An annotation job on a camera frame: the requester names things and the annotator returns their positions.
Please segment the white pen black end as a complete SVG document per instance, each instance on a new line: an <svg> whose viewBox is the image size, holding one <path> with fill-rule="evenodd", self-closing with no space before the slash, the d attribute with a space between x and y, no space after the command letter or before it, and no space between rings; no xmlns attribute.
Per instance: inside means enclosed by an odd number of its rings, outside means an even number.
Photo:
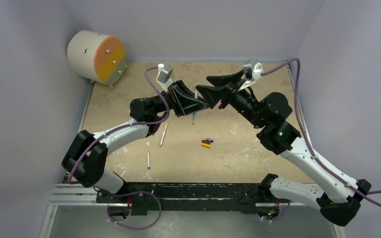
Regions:
<svg viewBox="0 0 381 238"><path fill-rule="evenodd" d="M151 168L151 157L150 157L150 151L147 150L147 168Z"/></svg>

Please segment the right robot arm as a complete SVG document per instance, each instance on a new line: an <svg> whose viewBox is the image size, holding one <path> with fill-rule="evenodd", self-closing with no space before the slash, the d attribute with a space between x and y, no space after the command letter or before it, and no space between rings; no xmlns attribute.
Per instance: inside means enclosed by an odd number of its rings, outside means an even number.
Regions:
<svg viewBox="0 0 381 238"><path fill-rule="evenodd" d="M256 136L265 149L286 159L314 181L308 185L268 174L258 189L263 201L276 198L302 203L342 227L357 215L371 184L346 175L307 147L301 133L287 121L292 108L284 94L272 92L257 100L252 90L242 88L240 73L209 76L207 80L208 86L198 85L196 90L211 108L233 107L259 130Z"/></svg>

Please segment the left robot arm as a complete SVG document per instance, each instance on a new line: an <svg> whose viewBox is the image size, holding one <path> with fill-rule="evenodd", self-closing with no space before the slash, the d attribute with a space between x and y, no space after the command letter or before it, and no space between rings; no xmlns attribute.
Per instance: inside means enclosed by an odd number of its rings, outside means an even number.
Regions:
<svg viewBox="0 0 381 238"><path fill-rule="evenodd" d="M208 103L195 97L181 80L157 96L132 100L131 119L127 122L101 132L83 130L76 135L62 161L62 167L69 173L68 183L103 189L116 203L124 202L128 196L126 182L105 168L107 157L131 142L155 134L171 110L181 117L208 108Z"/></svg>

